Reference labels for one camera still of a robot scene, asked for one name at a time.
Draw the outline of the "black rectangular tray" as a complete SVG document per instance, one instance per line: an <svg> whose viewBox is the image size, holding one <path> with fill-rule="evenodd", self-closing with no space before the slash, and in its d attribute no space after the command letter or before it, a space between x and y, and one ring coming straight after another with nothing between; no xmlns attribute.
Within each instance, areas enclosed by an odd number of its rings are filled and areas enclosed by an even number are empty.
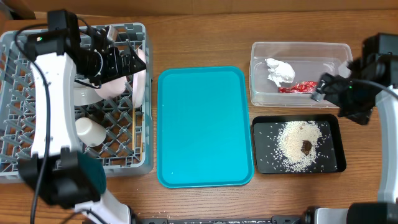
<svg viewBox="0 0 398 224"><path fill-rule="evenodd" d="M258 116L252 130L256 167L262 174L346 169L340 127L332 114Z"/></svg>

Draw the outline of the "white napkin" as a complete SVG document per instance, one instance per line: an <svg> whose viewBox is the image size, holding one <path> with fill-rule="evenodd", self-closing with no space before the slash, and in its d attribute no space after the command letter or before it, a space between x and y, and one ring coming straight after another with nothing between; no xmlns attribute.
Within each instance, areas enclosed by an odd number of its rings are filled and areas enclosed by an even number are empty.
<svg viewBox="0 0 398 224"><path fill-rule="evenodd" d="M273 58L267 58L265 61L269 72L267 79L274 82L277 87L281 87L282 83L293 82L295 71L290 64Z"/></svg>

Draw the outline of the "white paper cup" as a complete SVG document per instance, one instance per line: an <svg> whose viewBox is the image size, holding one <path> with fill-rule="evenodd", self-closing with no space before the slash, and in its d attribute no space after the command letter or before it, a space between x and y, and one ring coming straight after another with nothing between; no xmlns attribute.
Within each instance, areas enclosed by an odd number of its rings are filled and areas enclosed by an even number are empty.
<svg viewBox="0 0 398 224"><path fill-rule="evenodd" d="M89 118L77 119L75 126L78 137L88 147L99 146L106 139L106 129Z"/></svg>

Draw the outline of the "brown food scrap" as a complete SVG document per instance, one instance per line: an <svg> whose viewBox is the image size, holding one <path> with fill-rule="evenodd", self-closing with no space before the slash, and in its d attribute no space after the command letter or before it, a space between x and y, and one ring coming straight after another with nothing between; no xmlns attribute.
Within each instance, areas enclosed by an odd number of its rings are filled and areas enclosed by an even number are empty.
<svg viewBox="0 0 398 224"><path fill-rule="evenodd" d="M308 140L303 140L301 151L304 153L305 156L308 156L310 154L311 149L312 143Z"/></svg>

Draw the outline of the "grey plastic dish rack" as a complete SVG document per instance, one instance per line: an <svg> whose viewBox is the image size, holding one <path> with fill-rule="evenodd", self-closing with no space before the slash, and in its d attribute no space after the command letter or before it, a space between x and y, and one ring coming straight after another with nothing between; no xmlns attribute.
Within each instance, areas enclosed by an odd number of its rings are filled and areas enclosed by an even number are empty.
<svg viewBox="0 0 398 224"><path fill-rule="evenodd" d="M127 79L126 90L112 100L101 100L75 107L76 118L89 118L106 129L106 139L95 147L82 145L87 156L102 163L106 176L144 175L153 166L152 119L152 44L141 23L115 24L119 37L115 46L120 50L131 46L146 56L146 85L142 106L136 110L136 152L132 149L132 83ZM18 51L14 36L8 31L1 36L1 183L21 182L18 160L29 159L35 134L35 90L30 63ZM143 159L139 160L140 125L137 117L144 115Z"/></svg>

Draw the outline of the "clear plastic waste bin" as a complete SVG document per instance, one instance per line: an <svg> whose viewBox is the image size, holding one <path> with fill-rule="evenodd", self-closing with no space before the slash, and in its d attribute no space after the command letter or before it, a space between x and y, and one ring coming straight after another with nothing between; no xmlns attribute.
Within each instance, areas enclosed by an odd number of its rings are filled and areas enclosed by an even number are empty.
<svg viewBox="0 0 398 224"><path fill-rule="evenodd" d="M249 84L251 103L265 107L336 108L328 101L314 101L309 93L280 93L277 85L268 79L266 60L273 58L288 63L295 72L292 83L319 81L323 73L348 77L347 66L353 60L347 44L324 42L255 42L251 49Z"/></svg>

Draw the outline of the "white rice pile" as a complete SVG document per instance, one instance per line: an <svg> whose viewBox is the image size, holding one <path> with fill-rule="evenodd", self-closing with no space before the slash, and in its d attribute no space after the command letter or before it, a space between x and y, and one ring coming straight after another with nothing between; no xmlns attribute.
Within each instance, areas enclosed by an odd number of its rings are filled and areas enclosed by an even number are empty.
<svg viewBox="0 0 398 224"><path fill-rule="evenodd" d="M253 126L257 169L263 174L324 171L331 159L333 141L326 121L257 123ZM312 143L308 156L302 141Z"/></svg>

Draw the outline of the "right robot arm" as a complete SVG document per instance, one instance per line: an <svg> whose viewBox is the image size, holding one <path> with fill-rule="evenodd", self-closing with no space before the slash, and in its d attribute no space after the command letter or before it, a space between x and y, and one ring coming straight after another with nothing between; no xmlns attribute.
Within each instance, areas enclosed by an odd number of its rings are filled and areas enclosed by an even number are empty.
<svg viewBox="0 0 398 224"><path fill-rule="evenodd" d="M349 208L310 207L302 223L397 223L397 35L378 33L363 41L362 56L348 64L347 78L324 73L315 101L339 107L338 115L360 125L377 108L382 136L382 174L377 202Z"/></svg>

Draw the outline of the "teal plastic serving tray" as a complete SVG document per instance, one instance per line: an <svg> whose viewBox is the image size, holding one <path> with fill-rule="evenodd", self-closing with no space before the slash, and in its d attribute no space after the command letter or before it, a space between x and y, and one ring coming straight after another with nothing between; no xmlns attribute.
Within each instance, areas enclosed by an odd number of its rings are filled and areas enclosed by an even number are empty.
<svg viewBox="0 0 398 224"><path fill-rule="evenodd" d="M244 73L174 68L157 90L157 177L167 188L245 185L254 175Z"/></svg>

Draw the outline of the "large white round plate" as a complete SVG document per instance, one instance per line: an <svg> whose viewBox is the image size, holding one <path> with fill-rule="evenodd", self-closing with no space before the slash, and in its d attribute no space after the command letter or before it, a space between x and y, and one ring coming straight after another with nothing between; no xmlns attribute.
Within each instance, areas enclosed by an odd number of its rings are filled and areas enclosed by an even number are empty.
<svg viewBox="0 0 398 224"><path fill-rule="evenodd" d="M133 75L132 83L132 103L134 108L142 106L146 85L146 69Z"/></svg>

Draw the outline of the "red snack wrapper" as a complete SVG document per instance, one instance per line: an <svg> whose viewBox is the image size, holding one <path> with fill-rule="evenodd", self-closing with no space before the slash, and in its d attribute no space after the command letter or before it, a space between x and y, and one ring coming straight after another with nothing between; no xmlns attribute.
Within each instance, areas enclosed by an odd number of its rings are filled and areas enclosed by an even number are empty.
<svg viewBox="0 0 398 224"><path fill-rule="evenodd" d="M279 93L298 93L298 94L313 93L317 85L318 85L317 82L305 81L298 83L289 88L280 87L278 91Z"/></svg>

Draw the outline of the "grey shallow bowl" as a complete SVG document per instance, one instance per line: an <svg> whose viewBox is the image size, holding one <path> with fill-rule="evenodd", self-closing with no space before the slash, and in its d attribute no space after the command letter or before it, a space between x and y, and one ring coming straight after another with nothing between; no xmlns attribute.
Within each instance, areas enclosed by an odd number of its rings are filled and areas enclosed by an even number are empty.
<svg viewBox="0 0 398 224"><path fill-rule="evenodd" d="M85 106L93 103L97 103L102 99L102 97L97 94L94 88L84 86L79 83L74 83L74 105L75 106Z"/></svg>

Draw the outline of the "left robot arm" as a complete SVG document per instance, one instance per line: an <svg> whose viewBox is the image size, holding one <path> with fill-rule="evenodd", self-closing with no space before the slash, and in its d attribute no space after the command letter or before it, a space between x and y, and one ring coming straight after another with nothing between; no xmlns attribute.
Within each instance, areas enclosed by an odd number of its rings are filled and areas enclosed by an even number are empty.
<svg viewBox="0 0 398 224"><path fill-rule="evenodd" d="M115 97L124 91L126 77L133 78L133 105L143 103L146 55L127 44L120 52L113 26L86 28L89 48L83 48L80 18L67 10L47 14L47 30L31 34L20 52L30 61L35 87L35 134L30 159L18 162L22 180L35 200L82 214L94 223L137 223L131 208L107 188L100 161L83 153L82 145L101 144L105 130L88 118L75 118L74 84L109 89Z"/></svg>

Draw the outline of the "small pink bowl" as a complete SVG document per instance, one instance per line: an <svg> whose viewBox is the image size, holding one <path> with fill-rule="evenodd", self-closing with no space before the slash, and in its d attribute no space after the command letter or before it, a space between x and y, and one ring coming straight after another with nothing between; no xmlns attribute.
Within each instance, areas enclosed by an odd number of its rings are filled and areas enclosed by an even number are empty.
<svg viewBox="0 0 398 224"><path fill-rule="evenodd" d="M126 77L117 78L101 85L101 88L95 89L95 92L103 99L115 98L126 90Z"/></svg>

